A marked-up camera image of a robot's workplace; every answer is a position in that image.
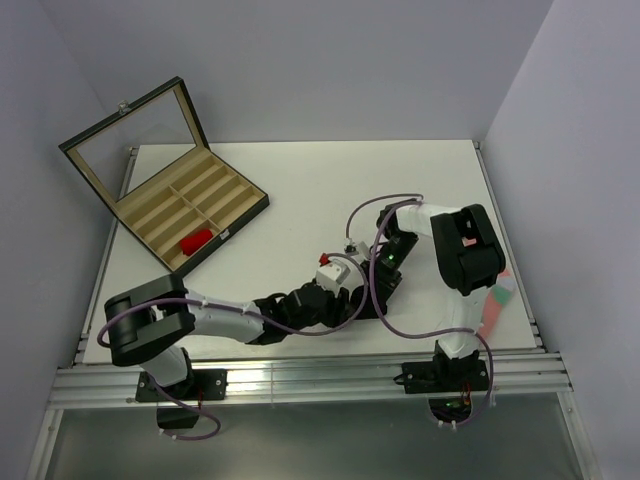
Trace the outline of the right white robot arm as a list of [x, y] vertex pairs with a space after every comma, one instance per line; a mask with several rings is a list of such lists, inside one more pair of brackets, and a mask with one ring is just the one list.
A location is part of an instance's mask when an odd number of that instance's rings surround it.
[[387, 239], [379, 255], [369, 263], [368, 286], [373, 310], [383, 318], [386, 301], [400, 281], [399, 267], [418, 239], [433, 242], [436, 265], [448, 288], [444, 323], [433, 335], [436, 353], [443, 356], [433, 365], [435, 383], [452, 390], [468, 374], [462, 359], [476, 354], [484, 302], [506, 257], [484, 206], [442, 207], [417, 199], [387, 205], [376, 222], [374, 242]]

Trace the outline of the black striped sock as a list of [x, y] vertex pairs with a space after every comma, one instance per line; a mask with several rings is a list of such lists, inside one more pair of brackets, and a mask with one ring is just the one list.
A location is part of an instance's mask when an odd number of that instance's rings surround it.
[[[387, 303], [390, 295], [391, 291], [387, 288], [376, 288], [376, 300], [379, 310], [383, 316], [387, 315]], [[359, 311], [356, 315], [357, 320], [372, 320], [379, 317], [377, 310], [374, 307], [373, 300], [371, 299], [371, 292], [363, 285], [356, 287], [351, 293], [350, 305], [354, 311]]]

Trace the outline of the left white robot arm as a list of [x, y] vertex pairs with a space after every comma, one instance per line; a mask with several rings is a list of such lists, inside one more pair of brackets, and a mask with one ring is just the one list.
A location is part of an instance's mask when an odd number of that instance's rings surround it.
[[97, 343], [115, 366], [137, 365], [170, 398], [183, 399], [195, 386], [189, 354], [178, 345], [183, 338], [268, 346], [288, 336], [325, 336], [356, 320], [367, 297], [364, 285], [351, 294], [312, 280], [288, 294], [237, 303], [198, 294], [169, 274], [109, 299]]

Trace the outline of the black compartment display box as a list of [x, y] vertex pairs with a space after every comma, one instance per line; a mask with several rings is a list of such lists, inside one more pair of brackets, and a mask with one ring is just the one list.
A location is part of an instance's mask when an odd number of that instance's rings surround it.
[[[210, 147], [186, 82], [173, 77], [59, 146], [119, 224], [185, 276], [270, 204]], [[213, 238], [192, 256], [179, 241]]]

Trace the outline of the red santa sock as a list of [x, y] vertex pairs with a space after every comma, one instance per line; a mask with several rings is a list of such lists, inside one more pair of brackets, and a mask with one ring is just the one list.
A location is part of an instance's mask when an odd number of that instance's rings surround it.
[[192, 256], [212, 238], [213, 232], [210, 229], [201, 229], [181, 239], [179, 246], [184, 255]]

